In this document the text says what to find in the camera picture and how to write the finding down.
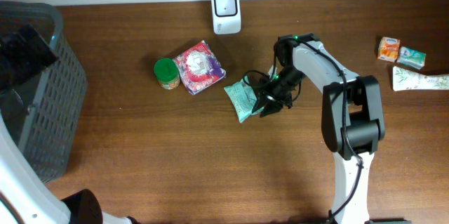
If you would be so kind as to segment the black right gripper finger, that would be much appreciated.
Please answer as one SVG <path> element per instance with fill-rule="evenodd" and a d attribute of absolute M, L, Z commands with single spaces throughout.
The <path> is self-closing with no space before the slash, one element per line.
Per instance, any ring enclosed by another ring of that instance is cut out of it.
<path fill-rule="evenodd" d="M 280 112 L 282 109 L 283 109 L 283 106 L 278 103 L 267 104 L 264 106 L 263 110 L 261 111 L 260 118 Z"/>
<path fill-rule="evenodd" d="M 258 114 L 263 111 L 268 102 L 269 100 L 267 98 L 258 98 L 255 101 L 251 114 Z"/>

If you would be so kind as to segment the teal wet wipes pack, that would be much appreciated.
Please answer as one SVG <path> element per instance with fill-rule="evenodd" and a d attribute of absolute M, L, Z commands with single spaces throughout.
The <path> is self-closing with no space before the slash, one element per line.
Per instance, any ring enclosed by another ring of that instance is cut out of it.
<path fill-rule="evenodd" d="M 245 77 L 231 86 L 224 87 L 224 91 L 231 100 L 240 123 L 243 123 L 249 116 L 263 111 L 263 108 L 253 111 L 257 97 L 253 88 L 247 85 L 245 80 L 247 81 L 248 78 Z"/>

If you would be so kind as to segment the pink purple tissue pack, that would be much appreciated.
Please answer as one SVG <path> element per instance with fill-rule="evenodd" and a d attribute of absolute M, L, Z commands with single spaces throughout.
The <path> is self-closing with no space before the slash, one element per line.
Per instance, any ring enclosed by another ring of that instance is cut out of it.
<path fill-rule="evenodd" d="M 227 74 L 204 40 L 173 58 L 173 61 L 181 82 L 192 95 L 206 90 Z"/>

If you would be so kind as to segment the green lid jar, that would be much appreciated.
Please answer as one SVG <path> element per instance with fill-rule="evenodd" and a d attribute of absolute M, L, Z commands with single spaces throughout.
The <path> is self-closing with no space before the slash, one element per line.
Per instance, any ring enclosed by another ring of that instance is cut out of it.
<path fill-rule="evenodd" d="M 154 73 L 162 88 L 172 90 L 180 83 L 179 71 L 170 58 L 158 60 L 154 65 Z"/>

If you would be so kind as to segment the orange tissue pack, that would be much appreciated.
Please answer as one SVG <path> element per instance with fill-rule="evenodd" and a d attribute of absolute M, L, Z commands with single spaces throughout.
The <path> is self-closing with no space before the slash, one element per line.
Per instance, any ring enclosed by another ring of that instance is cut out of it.
<path fill-rule="evenodd" d="M 382 37 L 377 50 L 377 58 L 388 62 L 398 59 L 401 40 L 391 37 Z"/>

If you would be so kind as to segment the white floral cream tube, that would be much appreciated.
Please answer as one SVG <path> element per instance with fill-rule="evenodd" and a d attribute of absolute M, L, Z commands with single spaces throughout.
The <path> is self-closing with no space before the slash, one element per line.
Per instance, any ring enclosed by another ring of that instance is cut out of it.
<path fill-rule="evenodd" d="M 448 75 L 425 75 L 393 66 L 392 88 L 394 91 L 448 90 Z"/>

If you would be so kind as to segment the small teal tissue pack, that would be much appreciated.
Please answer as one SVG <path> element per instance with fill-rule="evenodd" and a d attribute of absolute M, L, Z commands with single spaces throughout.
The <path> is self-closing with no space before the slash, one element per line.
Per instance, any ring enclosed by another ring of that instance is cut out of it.
<path fill-rule="evenodd" d="M 420 70 L 425 66 L 425 59 L 425 53 L 402 46 L 399 50 L 397 63 Z"/>

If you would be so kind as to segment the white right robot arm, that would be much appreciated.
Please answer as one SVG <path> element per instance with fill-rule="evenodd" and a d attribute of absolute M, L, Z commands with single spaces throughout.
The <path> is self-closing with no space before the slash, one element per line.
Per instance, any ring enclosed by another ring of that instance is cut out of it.
<path fill-rule="evenodd" d="M 335 196 L 327 223 L 369 223 L 370 166 L 386 130 L 378 80 L 339 63 L 312 33 L 279 37 L 272 68 L 256 85 L 261 117 L 291 108 L 292 91 L 309 79 L 322 95 L 321 132 L 335 164 Z"/>

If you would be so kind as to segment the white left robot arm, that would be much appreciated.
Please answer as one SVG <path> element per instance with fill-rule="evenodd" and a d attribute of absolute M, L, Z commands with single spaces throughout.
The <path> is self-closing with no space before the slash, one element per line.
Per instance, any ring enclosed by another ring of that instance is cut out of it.
<path fill-rule="evenodd" d="M 58 60 L 31 25 L 1 37 L 1 90 L 9 91 Z M 102 211 L 95 195 L 83 189 L 58 199 L 41 182 L 1 119 L 1 219 L 6 223 L 137 223 L 131 216 Z"/>

